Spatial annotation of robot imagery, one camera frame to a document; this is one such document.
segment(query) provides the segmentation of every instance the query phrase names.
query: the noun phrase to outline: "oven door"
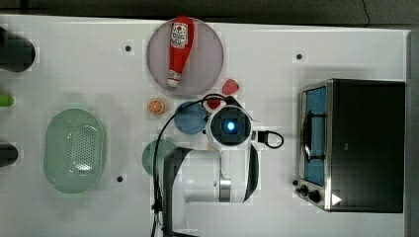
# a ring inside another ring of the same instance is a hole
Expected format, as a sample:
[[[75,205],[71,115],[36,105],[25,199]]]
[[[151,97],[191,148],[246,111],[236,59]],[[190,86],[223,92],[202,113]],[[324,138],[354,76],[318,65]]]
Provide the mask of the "oven door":
[[[301,91],[300,155],[298,195],[312,204],[325,206],[327,157],[327,82]]]

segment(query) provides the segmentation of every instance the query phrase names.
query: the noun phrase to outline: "ketchup bottle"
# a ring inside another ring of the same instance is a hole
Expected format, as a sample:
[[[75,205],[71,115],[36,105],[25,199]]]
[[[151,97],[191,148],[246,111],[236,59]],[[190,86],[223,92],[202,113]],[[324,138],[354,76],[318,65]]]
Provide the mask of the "ketchup bottle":
[[[170,65],[167,73],[167,84],[177,87],[182,71],[188,60],[194,42],[194,22],[185,16],[178,16],[172,25],[170,33]]]

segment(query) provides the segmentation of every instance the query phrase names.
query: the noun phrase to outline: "orange slice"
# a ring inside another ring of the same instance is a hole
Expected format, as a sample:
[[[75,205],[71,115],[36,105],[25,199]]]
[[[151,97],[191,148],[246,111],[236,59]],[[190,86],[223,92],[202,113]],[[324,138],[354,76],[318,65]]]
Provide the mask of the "orange slice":
[[[147,108],[152,115],[160,115],[164,112],[164,103],[158,99],[152,99],[148,102]]]

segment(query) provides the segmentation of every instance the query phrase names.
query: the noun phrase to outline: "red object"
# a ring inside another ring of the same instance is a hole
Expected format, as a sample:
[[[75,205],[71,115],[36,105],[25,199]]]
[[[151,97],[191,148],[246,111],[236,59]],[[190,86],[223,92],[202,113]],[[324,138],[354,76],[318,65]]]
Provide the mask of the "red object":
[[[208,100],[207,105],[209,105],[210,109],[215,110],[221,105],[221,100]]]
[[[170,65],[167,82],[176,87],[194,42],[194,22],[185,16],[176,17],[170,33]]]
[[[240,86],[237,84],[236,81],[232,79],[228,79],[222,86],[222,93],[224,95],[231,95],[231,94],[236,93],[239,89],[240,89]]]

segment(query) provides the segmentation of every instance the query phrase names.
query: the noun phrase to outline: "small red toy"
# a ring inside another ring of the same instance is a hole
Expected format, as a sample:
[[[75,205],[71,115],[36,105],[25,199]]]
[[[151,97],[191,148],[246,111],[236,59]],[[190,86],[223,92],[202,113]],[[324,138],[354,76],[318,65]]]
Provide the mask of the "small red toy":
[[[236,81],[232,79],[228,79],[222,86],[222,93],[224,95],[231,95],[231,94],[236,93],[239,89],[240,89],[240,86],[237,84]]]
[[[221,100],[208,100],[207,105],[209,105],[210,109],[215,110],[221,105]]]

